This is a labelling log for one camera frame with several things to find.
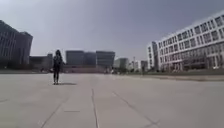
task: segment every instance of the gray building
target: gray building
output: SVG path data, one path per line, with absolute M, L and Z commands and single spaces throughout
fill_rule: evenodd
M 0 65 L 28 64 L 33 37 L 0 20 Z
M 119 58 L 114 61 L 114 68 L 129 69 L 129 59 Z
M 96 53 L 95 52 L 85 52 L 84 65 L 87 67 L 96 67 Z
M 111 68 L 114 64 L 115 52 L 96 51 L 96 64 L 102 68 Z
M 66 51 L 66 64 L 71 66 L 84 65 L 85 52 L 80 50 Z
M 158 48 L 156 42 L 150 42 L 147 46 L 148 66 L 149 70 L 158 70 Z
M 16 35 L 16 50 L 14 60 L 19 64 L 29 64 L 30 49 L 33 36 L 27 32 L 20 32 Z
M 47 56 L 30 56 L 29 62 L 34 69 L 49 71 L 53 66 L 53 54 Z
M 13 61 L 17 33 L 17 30 L 0 20 L 0 63 L 2 65 Z

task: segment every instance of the person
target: person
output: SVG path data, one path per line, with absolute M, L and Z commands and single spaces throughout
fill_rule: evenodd
M 59 80 L 59 72 L 61 69 L 61 65 L 62 65 L 62 56 L 61 56 L 61 52 L 59 50 L 57 50 L 55 52 L 55 56 L 54 56 L 54 61 L 53 61 L 53 72 L 54 72 L 54 84 L 58 84 L 58 80 Z

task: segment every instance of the ground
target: ground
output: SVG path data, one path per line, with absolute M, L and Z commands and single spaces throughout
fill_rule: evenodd
M 0 75 L 0 128 L 223 128 L 224 82 Z

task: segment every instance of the building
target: building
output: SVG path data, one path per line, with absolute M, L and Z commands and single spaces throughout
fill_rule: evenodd
M 115 52 L 96 51 L 96 64 L 99 67 L 111 68 L 114 64 Z
M 156 42 L 150 42 L 147 46 L 148 66 L 149 70 L 158 70 L 158 48 Z
M 160 39 L 157 45 L 161 70 L 222 68 L 224 11 Z
M 75 67 L 80 67 L 84 65 L 84 51 L 71 50 L 66 51 L 66 64 Z
M 114 61 L 114 68 L 129 69 L 129 59 L 119 58 Z
M 16 35 L 16 50 L 14 60 L 19 64 L 29 64 L 30 49 L 33 36 L 27 32 L 20 32 Z
M 53 55 L 30 56 L 29 62 L 33 69 L 49 71 L 53 66 Z
M 86 66 L 86 67 L 96 67 L 96 53 L 95 52 L 85 52 L 85 54 L 84 54 L 84 66 Z
M 148 61 L 146 60 L 140 60 L 140 61 L 137 61 L 138 63 L 138 70 L 139 71 L 142 71 L 142 69 L 144 68 L 144 71 L 147 71 L 148 69 Z
M 16 29 L 0 20 L 0 63 L 2 66 L 13 61 L 17 33 Z
M 33 37 L 0 20 L 0 65 L 28 64 Z

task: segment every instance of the hazy sky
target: hazy sky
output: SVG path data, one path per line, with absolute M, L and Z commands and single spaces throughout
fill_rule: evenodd
M 224 9 L 224 0 L 0 0 L 0 19 L 34 36 L 31 55 L 113 50 L 146 59 L 146 45 Z

